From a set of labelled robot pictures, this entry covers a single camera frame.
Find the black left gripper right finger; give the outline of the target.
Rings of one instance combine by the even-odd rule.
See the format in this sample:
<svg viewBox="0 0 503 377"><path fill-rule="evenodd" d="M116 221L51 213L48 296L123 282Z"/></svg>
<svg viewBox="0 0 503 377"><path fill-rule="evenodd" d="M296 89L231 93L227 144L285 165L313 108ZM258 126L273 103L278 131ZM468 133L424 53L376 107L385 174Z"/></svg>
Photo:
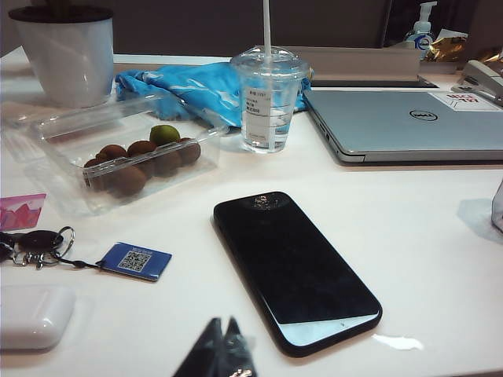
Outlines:
<svg viewBox="0 0 503 377"><path fill-rule="evenodd" d="M221 376L257 376L252 353L234 317L222 339Z"/></svg>

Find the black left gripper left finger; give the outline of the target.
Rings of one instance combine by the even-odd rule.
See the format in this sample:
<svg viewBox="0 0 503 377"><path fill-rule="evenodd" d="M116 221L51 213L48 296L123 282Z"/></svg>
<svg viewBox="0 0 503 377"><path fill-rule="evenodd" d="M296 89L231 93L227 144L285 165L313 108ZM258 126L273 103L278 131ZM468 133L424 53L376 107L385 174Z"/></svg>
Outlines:
<svg viewBox="0 0 503 377"><path fill-rule="evenodd" d="M222 341L221 319L219 317L212 318L174 376L217 376Z"/></svg>

